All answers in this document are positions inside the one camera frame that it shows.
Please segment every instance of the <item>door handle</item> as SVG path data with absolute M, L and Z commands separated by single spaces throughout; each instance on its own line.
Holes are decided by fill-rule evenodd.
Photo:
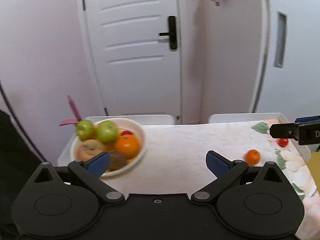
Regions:
M 169 32 L 159 33 L 159 36 L 169 36 L 170 49 L 176 50 L 178 48 L 178 44 L 177 44 L 177 28 L 176 28 L 176 17 L 175 16 L 168 17 L 168 26 L 169 26 Z

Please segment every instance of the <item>screw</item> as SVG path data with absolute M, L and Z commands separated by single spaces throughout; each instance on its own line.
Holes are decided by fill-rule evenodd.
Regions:
M 117 191 L 110 191 L 106 194 L 106 198 L 110 199 L 110 200 L 116 200 L 122 197 L 122 194 L 120 192 Z
M 194 196 L 196 199 L 207 199 L 210 197 L 210 194 L 205 191 L 198 191 L 198 192 L 194 193 Z

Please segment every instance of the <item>blue gripper pad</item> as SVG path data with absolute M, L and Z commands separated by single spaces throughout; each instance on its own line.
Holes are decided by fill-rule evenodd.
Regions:
M 320 115 L 297 118 L 294 122 L 310 122 L 315 120 L 320 120 Z
M 205 157 L 205 163 L 207 164 L 208 169 L 217 177 L 221 177 L 227 171 L 230 170 L 231 167 L 223 160 L 215 156 L 213 153 L 208 152 Z
M 102 152 L 84 163 L 83 167 L 92 175 L 99 178 L 110 166 L 110 155 Z

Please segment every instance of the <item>orange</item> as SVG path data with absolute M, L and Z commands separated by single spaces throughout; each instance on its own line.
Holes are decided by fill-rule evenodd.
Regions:
M 122 153 L 127 159 L 131 159 L 139 153 L 139 140 L 133 134 L 120 136 L 114 145 L 114 149 Z
M 256 165 L 260 161 L 260 158 L 260 152 L 257 150 L 250 150 L 244 156 L 245 162 L 251 166 Z

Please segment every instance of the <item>fruit bowl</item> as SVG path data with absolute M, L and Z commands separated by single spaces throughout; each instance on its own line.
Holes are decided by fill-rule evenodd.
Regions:
M 113 121 L 114 123 L 116 123 L 116 125 L 118 126 L 119 129 L 132 131 L 139 140 L 140 152 L 137 154 L 136 157 L 129 160 L 128 164 L 126 166 L 124 166 L 118 170 L 105 172 L 104 174 L 102 174 L 102 177 L 114 176 L 114 175 L 117 175 L 117 174 L 120 174 L 120 173 L 123 173 L 123 172 L 129 170 L 134 165 L 136 165 L 141 160 L 141 158 L 144 156 L 144 154 L 146 153 L 146 135 L 145 135 L 145 132 L 142 129 L 142 126 L 140 124 L 138 124 L 137 122 L 135 122 L 133 120 L 126 119 L 126 118 L 107 118 L 107 119 L 101 120 L 99 122 L 96 122 L 94 125 L 97 126 L 100 122 L 103 122 L 106 120 L 110 120 L 110 121 Z M 72 141 L 70 151 L 69 151 L 71 161 L 77 159 L 76 152 L 77 152 L 77 149 L 79 148 L 80 144 L 81 144 L 81 140 L 79 139 L 78 136 L 76 136 L 75 139 Z

